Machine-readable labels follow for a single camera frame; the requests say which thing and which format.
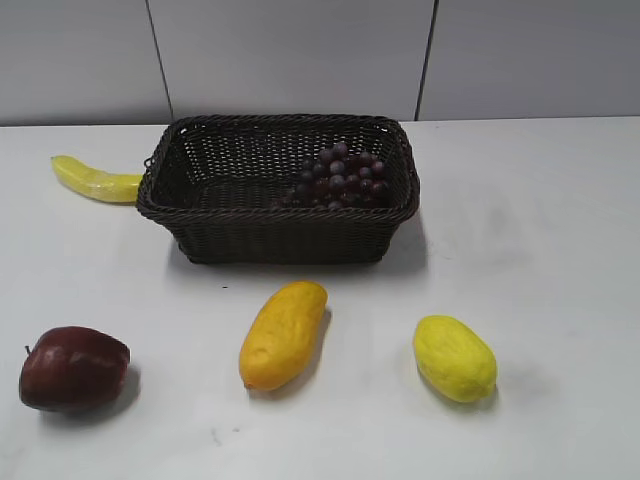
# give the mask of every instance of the grape bunch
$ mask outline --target grape bunch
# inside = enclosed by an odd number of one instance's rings
[[[305,160],[293,191],[281,205],[285,207],[377,208],[389,203],[385,164],[378,155],[362,151],[349,154],[344,142]]]

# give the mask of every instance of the mango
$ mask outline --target mango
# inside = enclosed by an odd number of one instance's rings
[[[316,348],[327,292],[317,283],[286,285],[262,307],[240,350],[247,389],[275,390],[308,366]]]

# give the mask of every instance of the basket rim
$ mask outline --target basket rim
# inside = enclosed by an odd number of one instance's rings
[[[155,178],[160,172],[171,142],[180,130],[194,123],[270,123],[286,122],[299,124],[322,124],[326,122],[344,121],[345,123],[367,122],[386,127],[396,136],[402,151],[402,161],[406,167],[409,191],[405,201],[388,208],[363,209],[347,207],[340,210],[328,210],[323,207],[263,207],[263,208],[182,208],[160,205],[151,199]],[[416,172],[413,153],[406,132],[396,120],[384,116],[349,115],[349,114],[278,114],[278,115],[200,115],[185,117],[172,122],[165,129],[153,155],[145,161],[146,171],[138,189],[136,208],[145,217],[162,224],[192,223],[309,223],[318,221],[334,222],[367,222],[367,223],[400,223],[416,212],[419,206],[420,181]]]

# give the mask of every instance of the yellow fruit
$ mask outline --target yellow fruit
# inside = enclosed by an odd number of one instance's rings
[[[109,203],[136,201],[142,175],[103,172],[68,155],[53,157],[51,163],[60,182],[85,197]]]
[[[240,376],[246,388],[281,387],[307,367],[327,304],[317,283],[291,283],[262,307],[240,351]]]
[[[491,349],[453,317],[423,318],[413,337],[420,373],[456,402],[474,402],[493,392],[498,368]]]

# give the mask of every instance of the gray wall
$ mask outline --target gray wall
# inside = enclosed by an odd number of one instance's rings
[[[144,0],[0,1],[0,125],[169,118]]]
[[[640,1],[441,0],[421,119],[640,114]]]
[[[0,125],[167,123],[171,107],[176,117],[640,114],[635,0],[440,0],[419,105],[433,0],[148,6],[151,16],[145,0],[1,1]]]
[[[151,0],[177,116],[412,119],[431,0]]]

